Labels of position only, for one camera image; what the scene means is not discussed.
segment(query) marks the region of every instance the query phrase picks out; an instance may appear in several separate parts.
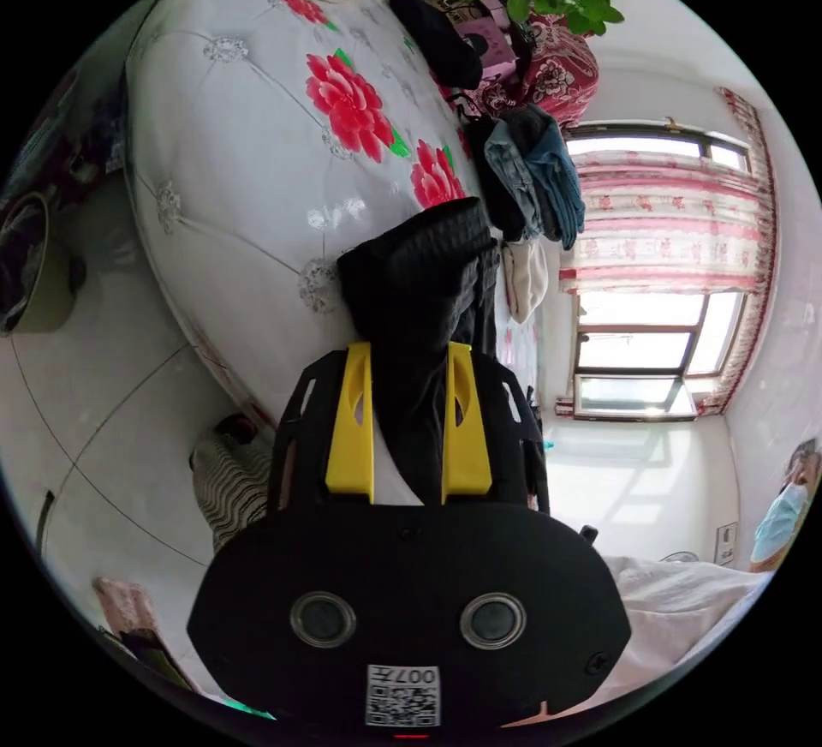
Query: curtain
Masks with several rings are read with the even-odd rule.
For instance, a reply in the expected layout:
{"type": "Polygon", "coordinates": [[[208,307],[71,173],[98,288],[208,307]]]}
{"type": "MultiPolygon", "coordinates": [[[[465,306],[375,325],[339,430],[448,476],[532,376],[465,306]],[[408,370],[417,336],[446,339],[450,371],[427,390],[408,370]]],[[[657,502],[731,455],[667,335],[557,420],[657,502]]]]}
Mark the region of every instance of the curtain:
{"type": "MultiPolygon", "coordinates": [[[[574,157],[588,208],[586,232],[565,255],[560,271],[560,285],[568,293],[745,292],[736,336],[711,394],[700,402],[700,415],[725,412],[754,358],[777,257],[777,194],[759,113],[731,90],[719,88],[718,94],[749,145],[750,173],[704,159],[683,162],[682,157],[660,154],[574,157]],[[644,181],[631,182],[634,178],[644,181]],[[686,242],[691,261],[686,258],[686,242]],[[632,250],[635,259],[630,257],[632,250]],[[621,272],[605,275],[615,268],[621,272]],[[664,281],[655,280],[654,272],[662,269],[667,271],[664,281]]],[[[554,412],[573,417],[573,398],[558,398],[554,412]]]]}
{"type": "Polygon", "coordinates": [[[749,292],[766,218],[758,184],[708,158],[608,151],[573,157],[585,231],[560,290],[749,292]]]}
{"type": "Polygon", "coordinates": [[[768,152],[759,113],[733,91],[719,88],[718,92],[742,128],[745,141],[750,145],[748,161],[759,202],[759,242],[753,288],[746,296],[736,338],[730,346],[717,386],[700,405],[700,413],[704,415],[725,412],[754,358],[756,345],[764,330],[777,257],[777,192],[771,154],[768,152]]]}

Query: blue surgical mask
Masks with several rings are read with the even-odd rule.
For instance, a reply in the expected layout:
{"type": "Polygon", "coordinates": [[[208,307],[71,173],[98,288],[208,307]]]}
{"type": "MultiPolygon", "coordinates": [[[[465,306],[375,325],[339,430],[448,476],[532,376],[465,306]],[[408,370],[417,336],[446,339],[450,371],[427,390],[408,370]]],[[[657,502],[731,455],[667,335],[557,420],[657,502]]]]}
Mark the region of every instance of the blue surgical mask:
{"type": "Polygon", "coordinates": [[[807,487],[789,484],[776,498],[756,529],[751,561],[765,561],[782,550],[791,540],[796,523],[807,502],[807,487]]]}

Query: trash bin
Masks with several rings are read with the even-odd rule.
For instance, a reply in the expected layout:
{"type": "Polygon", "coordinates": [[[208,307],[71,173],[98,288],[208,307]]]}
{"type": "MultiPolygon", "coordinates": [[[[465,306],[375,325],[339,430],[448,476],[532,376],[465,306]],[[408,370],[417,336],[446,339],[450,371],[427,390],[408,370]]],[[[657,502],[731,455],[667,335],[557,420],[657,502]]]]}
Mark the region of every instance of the trash bin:
{"type": "Polygon", "coordinates": [[[72,274],[44,196],[26,194],[0,227],[0,335],[58,330],[74,308],[72,274]]]}

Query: window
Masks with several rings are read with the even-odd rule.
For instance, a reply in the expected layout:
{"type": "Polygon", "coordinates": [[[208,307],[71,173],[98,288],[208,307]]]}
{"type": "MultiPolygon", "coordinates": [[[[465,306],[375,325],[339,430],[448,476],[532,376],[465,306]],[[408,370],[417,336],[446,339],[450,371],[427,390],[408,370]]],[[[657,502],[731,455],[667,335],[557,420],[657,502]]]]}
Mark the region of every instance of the window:
{"type": "Polygon", "coordinates": [[[692,394],[722,372],[744,301],[742,293],[580,294],[575,415],[695,417],[692,394]]]}
{"type": "MultiPolygon", "coordinates": [[[[588,124],[569,131],[569,152],[635,150],[711,158],[749,171],[746,147],[700,131],[588,124]]],[[[676,421],[696,416],[693,395],[723,370],[745,303],[742,293],[583,293],[574,365],[575,416],[676,421]]]]}
{"type": "Polygon", "coordinates": [[[584,124],[568,131],[568,152],[573,156],[605,150],[676,153],[711,158],[736,170],[750,171],[747,148],[740,142],[699,130],[657,124],[584,124]]]}

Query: qr code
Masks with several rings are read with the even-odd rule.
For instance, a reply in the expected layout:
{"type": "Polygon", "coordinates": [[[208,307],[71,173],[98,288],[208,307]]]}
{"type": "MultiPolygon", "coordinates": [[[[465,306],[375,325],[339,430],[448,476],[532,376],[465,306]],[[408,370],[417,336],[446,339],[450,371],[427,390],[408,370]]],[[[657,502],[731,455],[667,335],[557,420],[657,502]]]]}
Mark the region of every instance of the qr code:
{"type": "Polygon", "coordinates": [[[366,724],[381,727],[439,725],[436,667],[369,665],[366,724]]]}

